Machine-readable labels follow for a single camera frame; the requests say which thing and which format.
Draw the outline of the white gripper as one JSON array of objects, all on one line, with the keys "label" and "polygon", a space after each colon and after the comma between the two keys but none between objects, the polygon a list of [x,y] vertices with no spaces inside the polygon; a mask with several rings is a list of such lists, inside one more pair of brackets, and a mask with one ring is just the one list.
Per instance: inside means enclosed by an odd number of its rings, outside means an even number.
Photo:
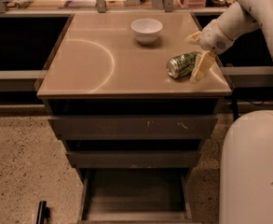
[{"label": "white gripper", "polygon": [[212,20],[202,31],[187,36],[184,41],[192,45],[200,44],[204,50],[210,50],[197,55],[190,78],[193,82],[199,82],[205,77],[215,62],[215,54],[224,53],[234,44],[234,41],[224,33],[217,19]]}]

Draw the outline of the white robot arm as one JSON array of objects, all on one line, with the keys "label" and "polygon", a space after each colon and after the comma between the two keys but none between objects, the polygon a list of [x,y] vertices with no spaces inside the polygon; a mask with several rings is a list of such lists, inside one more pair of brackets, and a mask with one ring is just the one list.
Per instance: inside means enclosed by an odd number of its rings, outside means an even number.
[{"label": "white robot arm", "polygon": [[[191,78],[201,80],[211,57],[241,35],[261,29],[273,62],[273,0],[238,0],[187,38],[203,49]],[[273,87],[273,65],[226,67],[247,87]],[[219,224],[273,224],[273,110],[253,111],[230,126],[223,145]]]}]

